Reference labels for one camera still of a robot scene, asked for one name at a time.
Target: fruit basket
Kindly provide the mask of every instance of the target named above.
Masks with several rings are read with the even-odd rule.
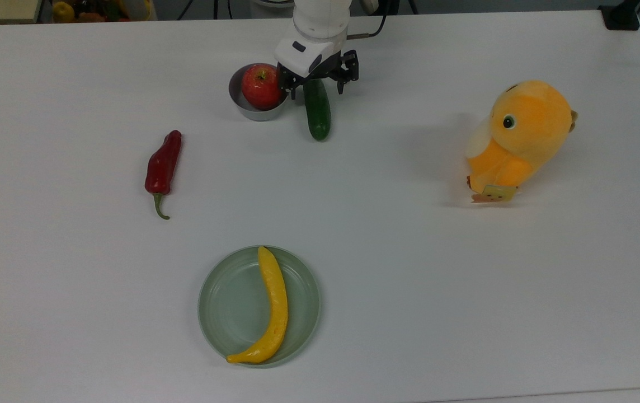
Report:
[[[51,22],[156,20],[153,0],[50,0]]]

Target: red apple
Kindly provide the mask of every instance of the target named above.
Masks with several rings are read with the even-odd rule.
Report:
[[[243,75],[241,91],[246,100],[260,110],[277,107],[282,91],[277,86],[276,67],[266,63],[252,65]]]

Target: chili pepper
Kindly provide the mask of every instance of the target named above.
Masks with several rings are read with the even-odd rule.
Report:
[[[156,212],[162,219],[169,219],[161,213],[161,199],[171,192],[171,181],[181,151],[181,133],[174,130],[163,141],[161,148],[148,161],[146,191],[153,195]]]

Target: banana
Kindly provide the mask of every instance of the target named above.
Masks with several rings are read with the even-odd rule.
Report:
[[[248,347],[245,352],[225,358],[231,364],[240,362],[259,364],[273,357],[282,344],[288,327],[288,296],[280,266],[273,253],[266,247],[258,248],[258,263],[271,303],[271,319],[268,329],[253,346]]]

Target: plush toy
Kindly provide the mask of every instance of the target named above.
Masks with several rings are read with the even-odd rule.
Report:
[[[474,202],[508,202],[556,154],[578,115],[549,84],[512,85],[469,140],[467,184]]]

